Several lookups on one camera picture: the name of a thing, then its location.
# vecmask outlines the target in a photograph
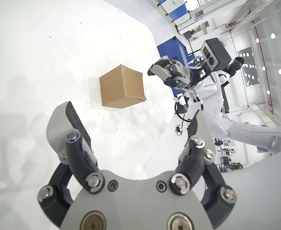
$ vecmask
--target screw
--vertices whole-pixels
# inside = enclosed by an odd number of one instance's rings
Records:
[[[93,172],[89,174],[86,178],[88,186],[91,187],[90,193],[98,193],[104,187],[104,177],[99,172]]]
[[[213,154],[213,152],[212,152],[211,150],[207,149],[207,150],[205,151],[205,157],[206,157],[208,160],[212,160],[213,157],[214,157],[214,154]]]
[[[76,133],[71,133],[68,135],[68,139],[70,139],[70,141],[74,141],[77,138],[77,134]]]
[[[233,189],[221,187],[220,194],[222,199],[229,204],[235,204],[237,202],[237,195]]]
[[[74,143],[76,140],[80,138],[80,134],[78,132],[72,132],[67,135],[66,142],[69,144]]]
[[[187,194],[190,190],[189,180],[187,179],[187,177],[185,175],[183,175],[181,173],[174,174],[171,177],[170,182],[172,184],[175,184],[175,186],[180,189],[180,193],[182,195]]]
[[[158,181],[156,183],[156,188],[160,193],[164,193],[167,189],[166,183],[163,181]]]
[[[195,138],[194,145],[196,146],[196,148],[202,149],[205,146],[205,142],[201,138]]]
[[[182,214],[175,213],[168,219],[168,230],[193,230],[193,225],[190,219]]]
[[[100,212],[90,212],[83,218],[80,230],[105,230],[106,220]]]
[[[116,180],[110,181],[107,188],[110,192],[114,192],[118,188],[118,182]]]
[[[97,187],[99,185],[99,178],[96,175],[93,175],[89,180],[88,180],[88,185],[90,187]]]
[[[180,189],[186,188],[186,182],[184,181],[184,179],[182,177],[178,177],[176,179],[176,186]]]
[[[215,154],[212,150],[210,149],[205,149],[204,153],[204,163],[206,165],[210,165],[215,161]]]
[[[37,200],[41,203],[44,199],[47,199],[53,195],[53,187],[46,185],[42,187],[37,195]]]

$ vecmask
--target black hair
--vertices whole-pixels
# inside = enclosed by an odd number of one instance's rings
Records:
[[[245,64],[245,59],[243,57],[236,57],[234,60],[241,63],[241,65]]]

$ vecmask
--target potted plant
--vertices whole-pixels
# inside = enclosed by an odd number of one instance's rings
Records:
[[[234,171],[234,170],[240,170],[242,169],[244,166],[240,163],[240,162],[233,162],[229,165],[230,170]]]

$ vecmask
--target metal gripper plate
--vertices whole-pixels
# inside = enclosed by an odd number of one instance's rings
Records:
[[[107,230],[166,230],[168,219],[177,212],[190,218],[193,229],[213,230],[192,190],[184,196],[177,196],[170,190],[169,180],[175,172],[165,172],[143,181],[123,179],[105,170],[100,173],[105,178],[104,189],[95,195],[82,189],[72,203],[61,230],[80,229],[83,217],[91,211],[99,211],[105,216]],[[115,192],[107,189],[111,180],[118,182]],[[157,191],[158,181],[167,184],[166,192]]]

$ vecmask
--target white floor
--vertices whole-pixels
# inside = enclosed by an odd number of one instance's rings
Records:
[[[186,46],[188,53],[192,52],[187,40],[182,35],[178,34],[175,27],[151,0],[104,1],[148,26],[152,32],[156,45],[160,45],[173,36],[177,36],[178,39]]]
[[[158,58],[149,28],[102,0],[0,0],[0,229],[56,229],[36,195],[59,164],[45,130],[65,101],[101,169],[140,175],[173,116],[171,89],[146,74]],[[145,103],[101,106],[98,78],[119,64],[143,73]]]

